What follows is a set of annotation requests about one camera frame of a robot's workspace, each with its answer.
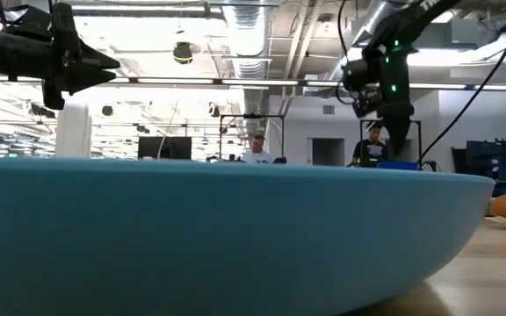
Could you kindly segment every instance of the metal frame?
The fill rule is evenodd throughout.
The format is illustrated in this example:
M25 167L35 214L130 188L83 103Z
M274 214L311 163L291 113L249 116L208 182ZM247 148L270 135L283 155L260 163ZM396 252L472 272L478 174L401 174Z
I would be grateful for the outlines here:
M220 150L218 152L218 156L221 158L221 145L222 145L222 130L224 128L224 119L225 118L242 118L242 119L280 119L282 121L282 126L280 128L280 155L284 157L285 155L285 116L284 115L253 115L253 114L221 114L220 115L220 129L218 133L220 134Z
M359 132L360 132L360 153L362 153L363 151L363 146L362 146L362 141L364 140L363 139L363 133L364 133L364 130L365 128L363 127L363 125L366 123L366 122L381 122L381 119L361 119L360 120L360 124L359 124ZM417 125L417 138L418 138L418 146L419 146L419 166L421 166L421 157L423 156L423 137L421 135L421 121L420 120L411 120L410 121L412 124L416 124Z

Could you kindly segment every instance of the doorway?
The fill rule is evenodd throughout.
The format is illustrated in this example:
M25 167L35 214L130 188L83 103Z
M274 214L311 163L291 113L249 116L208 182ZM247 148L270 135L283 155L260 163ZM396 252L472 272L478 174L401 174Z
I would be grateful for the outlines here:
M307 139L308 164L345 166L344 139Z

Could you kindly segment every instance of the table surface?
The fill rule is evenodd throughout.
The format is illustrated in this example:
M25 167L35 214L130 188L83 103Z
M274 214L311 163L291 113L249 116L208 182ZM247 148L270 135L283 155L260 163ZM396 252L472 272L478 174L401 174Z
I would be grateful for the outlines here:
M436 275L404 296L346 315L386 314L506 315L506 226L484 219L462 252Z

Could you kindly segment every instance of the person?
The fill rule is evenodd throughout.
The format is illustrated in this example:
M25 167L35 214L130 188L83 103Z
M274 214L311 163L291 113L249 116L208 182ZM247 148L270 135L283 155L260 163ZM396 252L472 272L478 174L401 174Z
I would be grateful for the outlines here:
M357 143L352 154L351 166L360 165L361 167L375 168L378 162L386 162L388 159L386 144L379 141L382 124L370 122L366 127L370 127L368 139Z
M264 136L255 135L250 142L251 149L243 154L243 161L247 163L271 163L272 157L263 150Z

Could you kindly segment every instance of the blue bowl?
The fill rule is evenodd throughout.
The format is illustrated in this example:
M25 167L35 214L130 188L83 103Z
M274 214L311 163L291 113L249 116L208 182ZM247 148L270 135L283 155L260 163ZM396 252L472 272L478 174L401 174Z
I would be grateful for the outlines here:
M419 170L418 162L379 162L380 169Z
M0 316L348 312L447 264L493 186L376 169L0 159Z

